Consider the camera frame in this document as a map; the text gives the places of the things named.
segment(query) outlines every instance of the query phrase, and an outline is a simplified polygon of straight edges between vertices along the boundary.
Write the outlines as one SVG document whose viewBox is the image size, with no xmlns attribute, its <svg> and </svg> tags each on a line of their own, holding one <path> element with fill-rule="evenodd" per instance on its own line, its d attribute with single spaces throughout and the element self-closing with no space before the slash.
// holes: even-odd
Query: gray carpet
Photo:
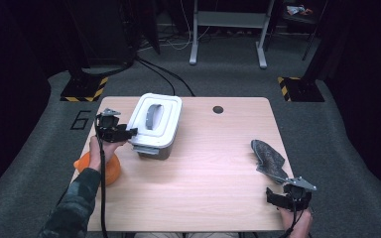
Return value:
<svg viewBox="0 0 381 238">
<path fill-rule="evenodd" d="M 295 176 L 303 176 L 318 191 L 314 237 L 381 237 L 381 182 L 372 175 L 348 141 L 332 96 L 322 81 L 317 85 L 324 103 L 286 102 L 278 76 L 302 76 L 308 59 L 301 61 L 306 41 L 277 36 L 266 53 L 268 68 L 259 68 L 254 38 L 211 39 L 199 46 L 197 65 L 189 65 L 191 46 L 177 51 L 162 47 L 139 56 L 181 76 L 196 96 L 266 97 L 270 100 Z M 169 77 L 178 96 L 190 96 Z M 69 75 L 49 79 L 52 96 L 35 131 L 14 163 L 0 179 L 0 237 L 35 237 L 73 173 L 72 163 L 84 145 L 98 102 L 60 102 Z M 139 63 L 110 76 L 104 96 L 172 94 L 170 86 Z M 80 110 L 90 110 L 84 130 L 70 130 Z M 278 237 L 282 232 L 262 232 Z M 121 237 L 120 233 L 109 233 Z M 102 237 L 89 232 L 88 237 Z"/>
</svg>

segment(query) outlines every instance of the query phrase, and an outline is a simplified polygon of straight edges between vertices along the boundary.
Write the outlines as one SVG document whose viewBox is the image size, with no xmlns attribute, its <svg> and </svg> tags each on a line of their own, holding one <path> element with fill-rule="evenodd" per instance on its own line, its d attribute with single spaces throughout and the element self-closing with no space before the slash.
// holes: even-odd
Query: human arm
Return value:
<svg viewBox="0 0 381 238">
<path fill-rule="evenodd" d="M 283 218 L 284 229 L 287 231 L 293 224 L 294 212 L 289 211 L 285 208 L 281 208 L 281 207 L 278 207 L 278 210 L 280 211 L 281 217 Z M 301 211 L 298 211 L 296 213 L 296 219 L 299 219 L 299 221 L 296 223 L 292 233 L 288 237 L 290 238 L 309 237 L 309 232 L 311 230 L 312 223 L 314 222 L 311 212 L 308 209 L 304 210 L 303 213 Z"/>
<path fill-rule="evenodd" d="M 125 142 L 103 142 L 106 162 Z M 100 148 L 96 137 L 90 138 L 90 163 L 69 185 L 60 204 L 49 215 L 38 237 L 85 237 L 89 217 L 95 206 L 100 185 Z"/>
</svg>

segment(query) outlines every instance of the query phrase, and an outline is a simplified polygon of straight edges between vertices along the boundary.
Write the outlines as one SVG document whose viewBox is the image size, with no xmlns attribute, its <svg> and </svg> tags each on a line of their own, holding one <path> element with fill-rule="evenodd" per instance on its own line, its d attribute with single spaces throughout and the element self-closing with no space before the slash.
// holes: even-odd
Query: sleeve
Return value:
<svg viewBox="0 0 381 238">
<path fill-rule="evenodd" d="M 38 237 L 85 237 L 94 211 L 100 173 L 87 168 L 70 184 L 61 203 L 51 212 Z"/>
</svg>

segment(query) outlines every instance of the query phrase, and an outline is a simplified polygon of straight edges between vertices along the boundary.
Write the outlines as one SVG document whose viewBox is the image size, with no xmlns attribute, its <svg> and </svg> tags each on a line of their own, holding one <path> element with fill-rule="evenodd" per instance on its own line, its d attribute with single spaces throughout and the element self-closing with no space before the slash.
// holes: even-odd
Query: table top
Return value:
<svg viewBox="0 0 381 238">
<path fill-rule="evenodd" d="M 250 142 L 271 145 L 291 166 L 268 99 L 261 97 L 181 97 L 181 118 L 166 160 L 139 157 L 129 143 L 116 150 L 119 179 L 106 188 L 106 228 L 131 232 L 221 232 L 282 230 L 266 187 L 282 187 L 256 171 Z M 105 108 L 120 111 L 127 124 L 139 97 L 106 97 Z M 213 112 L 221 106 L 223 112 Z M 88 152 L 89 137 L 82 155 Z M 88 223 L 101 230 L 100 191 Z"/>
</svg>

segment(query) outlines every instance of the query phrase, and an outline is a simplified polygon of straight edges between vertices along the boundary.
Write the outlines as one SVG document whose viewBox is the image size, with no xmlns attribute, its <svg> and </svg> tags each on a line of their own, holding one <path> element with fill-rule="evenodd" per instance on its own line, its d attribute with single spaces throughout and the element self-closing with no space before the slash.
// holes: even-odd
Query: orange object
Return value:
<svg viewBox="0 0 381 238">
<path fill-rule="evenodd" d="M 85 153 L 73 166 L 81 173 L 89 166 L 89 152 Z M 120 176 L 120 163 L 116 155 L 106 164 L 106 185 L 114 183 Z"/>
</svg>

